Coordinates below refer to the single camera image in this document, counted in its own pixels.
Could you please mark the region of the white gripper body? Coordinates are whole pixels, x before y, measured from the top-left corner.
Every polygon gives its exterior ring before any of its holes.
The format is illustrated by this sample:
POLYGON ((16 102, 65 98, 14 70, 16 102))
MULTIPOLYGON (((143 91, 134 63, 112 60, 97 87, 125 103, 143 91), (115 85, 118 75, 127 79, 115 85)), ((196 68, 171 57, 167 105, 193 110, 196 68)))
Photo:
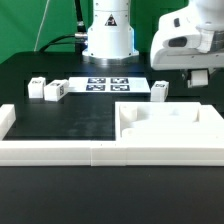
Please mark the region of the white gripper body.
POLYGON ((186 6, 161 16, 150 60, 155 70, 224 67, 224 6, 186 6))

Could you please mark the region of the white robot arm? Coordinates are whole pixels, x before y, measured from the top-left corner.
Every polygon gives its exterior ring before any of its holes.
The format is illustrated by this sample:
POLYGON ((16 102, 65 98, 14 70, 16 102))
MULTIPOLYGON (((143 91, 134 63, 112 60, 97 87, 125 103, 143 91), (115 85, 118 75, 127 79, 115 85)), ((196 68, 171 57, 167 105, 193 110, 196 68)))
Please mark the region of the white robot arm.
MULTIPOLYGON (((130 0, 93 0, 83 57, 108 63, 138 56, 129 19, 130 0)), ((150 64, 155 70, 224 67, 224 0, 188 0, 186 7, 161 16, 150 64)))

